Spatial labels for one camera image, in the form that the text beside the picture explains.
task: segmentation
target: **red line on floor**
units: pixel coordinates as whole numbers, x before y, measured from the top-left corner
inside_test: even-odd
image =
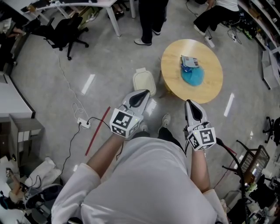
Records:
[[[88,146],[88,148],[87,148],[87,151],[86,151],[85,156],[88,155],[88,152],[89,152],[89,150],[91,149],[91,145],[92,145],[92,143],[93,143],[93,140],[95,139],[95,136],[96,136],[97,132],[99,131],[99,128],[101,127],[101,124],[103,123],[102,121],[105,119],[105,117],[106,117],[106,115],[108,114],[110,108],[111,108],[111,107],[108,107],[108,108],[107,108],[105,114],[103,115],[101,121],[99,122],[98,127],[97,127],[97,129],[96,129],[96,131],[95,131],[95,133],[94,133],[94,135],[93,135],[93,137],[92,137],[92,139],[91,139],[91,142],[89,143],[89,146]]]

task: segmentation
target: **gray floor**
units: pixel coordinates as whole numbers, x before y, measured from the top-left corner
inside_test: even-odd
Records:
[[[189,8],[201,13],[206,6],[190,4]],[[18,66],[12,77],[22,94],[28,99],[36,111],[36,118],[44,125],[45,135],[37,154],[41,158],[50,156],[59,168],[62,168],[68,156],[69,143],[77,132],[77,123],[71,108],[75,100],[74,94],[68,89],[67,82],[59,69],[58,58],[66,78],[77,93],[89,116],[101,118],[110,106],[117,107],[124,96],[133,89],[132,77],[135,69],[146,67],[158,80],[161,56],[166,47],[178,39],[194,39],[204,43],[200,34],[193,30],[195,16],[185,5],[185,0],[170,1],[167,12],[167,22],[161,35],[155,36],[152,46],[138,46],[133,43],[141,36],[139,16],[136,19],[126,13],[119,20],[122,36],[118,38],[105,10],[97,19],[88,24],[89,32],[84,33],[82,40],[90,45],[75,44],[71,52],[72,61],[66,58],[66,49],[62,52],[53,50],[42,37],[30,35],[18,58]],[[239,139],[248,147],[258,147],[264,144],[266,135],[262,133],[265,117],[276,118],[279,114],[279,89],[268,90],[262,81],[260,65],[261,48],[255,40],[248,40],[242,33],[238,35],[242,45],[234,43],[227,35],[227,29],[218,26],[212,32],[216,45],[213,51],[220,60],[224,73],[224,83],[219,95],[209,103],[203,104],[208,118],[215,127],[217,137],[238,153],[244,153],[243,148],[236,143]],[[88,76],[96,74],[95,81],[87,94],[83,96],[83,88]],[[159,99],[164,90],[162,80],[157,88],[157,94],[151,99],[148,109],[152,111],[146,120],[150,131],[156,136],[157,128],[162,116],[169,112],[172,115],[170,130],[185,145],[183,128],[184,101],[169,95]],[[228,117],[224,117],[224,110],[229,97],[235,95]],[[106,117],[109,122],[112,114],[110,110]],[[90,130],[82,129],[72,144],[72,155],[67,161],[63,172],[63,179],[67,180],[73,173],[75,165],[85,162],[111,135],[109,129],[102,125],[93,142],[88,157],[84,154],[97,128],[99,121],[92,121]],[[224,174],[222,165],[229,165],[231,157],[224,149],[215,146],[206,152],[212,185],[216,185]],[[228,173],[216,187],[219,197],[223,197],[229,190],[236,189],[239,177]]]

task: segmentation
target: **black trousers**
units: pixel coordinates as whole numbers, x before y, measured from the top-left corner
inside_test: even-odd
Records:
[[[203,12],[193,23],[202,32],[206,32],[209,26],[211,30],[215,31],[222,21],[237,20],[238,14],[238,11],[234,12],[222,6],[214,6]]]
[[[146,131],[141,131],[141,132],[136,133],[132,137],[132,139],[139,138],[139,137],[150,137],[150,134]],[[167,128],[162,127],[158,132],[157,138],[165,140],[165,141],[173,142],[174,144],[178,145],[183,150],[181,144],[172,136],[171,132]]]
[[[152,43],[152,29],[160,32],[165,21],[168,0],[139,0],[139,15],[143,30],[142,41]]]

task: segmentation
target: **white cable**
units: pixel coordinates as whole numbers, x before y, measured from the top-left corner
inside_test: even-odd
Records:
[[[79,99],[77,98],[76,93],[71,89],[70,83],[68,82],[68,80],[67,80],[66,77],[65,77],[64,71],[62,70],[62,68],[61,68],[61,66],[60,66],[60,57],[56,54],[56,51],[54,51],[54,53],[55,53],[55,55],[56,55],[57,58],[58,58],[58,65],[59,65],[59,68],[60,68],[60,70],[61,70],[61,72],[62,72],[62,74],[63,74],[64,79],[65,79],[66,82],[68,83],[68,88],[74,93],[75,98],[78,100],[78,102],[79,102],[80,105],[82,106],[82,108],[79,108],[78,105],[77,105],[76,103],[73,103],[73,104],[72,104],[72,110],[73,110],[73,113],[74,113],[74,118],[75,118],[76,120],[78,120],[77,117],[76,117],[76,113],[77,113],[77,112],[79,112],[80,114],[82,114],[83,112],[85,112],[85,114],[87,115],[87,119],[89,119],[88,113],[87,113],[86,110],[84,109],[83,104],[79,101]]]

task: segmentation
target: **white sleeve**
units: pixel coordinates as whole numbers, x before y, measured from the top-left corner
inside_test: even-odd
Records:
[[[52,207],[52,223],[65,224],[71,217],[80,217],[77,214],[80,214],[84,198],[100,183],[100,177],[91,167],[80,164]]]
[[[209,203],[212,205],[214,210],[217,213],[217,221],[222,222],[223,224],[228,224],[228,218],[227,215],[220,203],[220,199],[218,198],[216,192],[214,189],[206,191],[203,193],[204,197],[209,201]]]

